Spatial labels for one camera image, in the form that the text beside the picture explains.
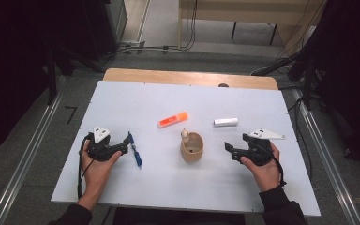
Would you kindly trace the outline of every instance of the black sleeve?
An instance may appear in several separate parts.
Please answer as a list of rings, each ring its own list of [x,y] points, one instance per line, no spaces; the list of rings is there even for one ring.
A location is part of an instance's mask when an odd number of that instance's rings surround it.
[[[72,204],[63,216],[50,222],[49,225],[87,225],[90,220],[92,220],[92,212],[83,206]]]
[[[297,202],[291,202],[286,197],[281,186],[260,193],[265,224],[306,224],[303,212]]]

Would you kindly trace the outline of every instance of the metal track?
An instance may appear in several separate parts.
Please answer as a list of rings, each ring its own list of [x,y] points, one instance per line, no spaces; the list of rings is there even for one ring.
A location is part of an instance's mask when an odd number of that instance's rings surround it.
[[[19,193],[20,187],[24,181],[24,178],[28,172],[28,169],[34,160],[35,155],[37,154],[39,145],[43,139],[43,136],[46,133],[49,124],[52,121],[54,113],[57,109],[58,104],[60,103],[62,96],[62,89],[67,83],[67,78],[61,76],[58,83],[58,94],[53,103],[48,106],[43,114],[42,118],[37,125],[37,129],[34,132],[27,148],[25,149],[22,159],[17,165],[16,171],[11,176],[7,186],[5,187],[2,196],[0,198],[0,224],[4,224],[5,219],[8,215],[8,212],[16,199],[17,194]]]
[[[299,90],[293,90],[293,94],[296,99],[299,99],[302,96]],[[340,172],[338,171],[338,166],[333,160],[332,155],[330,154],[329,149],[323,140],[323,135],[321,134],[318,125],[315,122],[313,113],[309,112],[304,104],[301,105],[301,111],[311,137],[315,143],[315,146],[317,147],[318,153],[320,154],[321,161],[324,168],[326,169],[326,173],[328,174],[328,177],[336,192],[338,201],[340,202],[346,219],[348,220],[349,224],[360,224],[360,215],[353,202],[353,197],[347,189],[347,186],[344,183]]]

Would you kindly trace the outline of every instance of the orange highlighter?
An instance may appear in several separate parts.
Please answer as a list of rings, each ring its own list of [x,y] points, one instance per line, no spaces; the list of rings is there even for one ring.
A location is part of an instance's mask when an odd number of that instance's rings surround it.
[[[163,119],[163,120],[159,121],[157,123],[157,125],[160,128],[165,128],[166,126],[169,126],[169,125],[172,125],[172,124],[175,124],[175,123],[178,123],[178,122],[185,121],[185,120],[187,120],[187,118],[188,118],[187,112],[180,112],[177,115],[174,115],[174,116],[171,116],[169,118],[166,118],[166,119]]]

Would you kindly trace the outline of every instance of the hand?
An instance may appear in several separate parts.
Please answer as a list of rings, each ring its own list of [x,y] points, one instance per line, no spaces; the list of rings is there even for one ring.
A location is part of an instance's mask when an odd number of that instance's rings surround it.
[[[279,161],[279,151],[271,142],[274,157]],[[279,185],[280,174],[276,162],[271,159],[263,166],[256,166],[249,158],[241,157],[242,163],[252,171],[257,186],[261,192],[276,188]]]
[[[122,153],[121,151],[114,153],[107,161],[93,161],[87,154],[88,148],[89,140],[84,143],[82,152],[82,170],[86,181],[86,191],[78,200],[78,204],[93,211],[110,177],[111,168],[121,157]]]

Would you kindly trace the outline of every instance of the table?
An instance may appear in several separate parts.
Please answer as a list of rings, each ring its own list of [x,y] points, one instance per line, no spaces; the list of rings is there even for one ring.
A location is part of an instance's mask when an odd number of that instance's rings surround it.
[[[220,83],[231,88],[215,87]],[[275,130],[287,137],[285,141],[274,141],[281,150],[288,182],[285,192],[300,203],[306,216],[319,216],[283,97],[276,89],[272,78],[109,69],[104,81],[97,85],[52,201],[77,201],[78,150],[87,132],[100,126],[112,131],[111,144],[120,143],[130,130],[143,160],[139,170],[131,149],[130,154],[123,155],[112,169],[100,203],[208,212],[262,212],[253,175],[231,160],[224,150],[224,141],[245,148],[242,132],[276,124]],[[188,112],[187,121],[158,128],[159,119],[180,110]],[[213,119],[224,115],[238,117],[239,125],[213,127]],[[179,134],[183,128],[197,131],[203,138],[204,152],[197,162],[187,163],[180,155]]]
[[[179,49],[182,20],[192,19],[195,1],[179,0]],[[318,23],[325,3],[326,0],[198,0],[196,20],[277,24],[285,53],[292,55],[309,28]]]

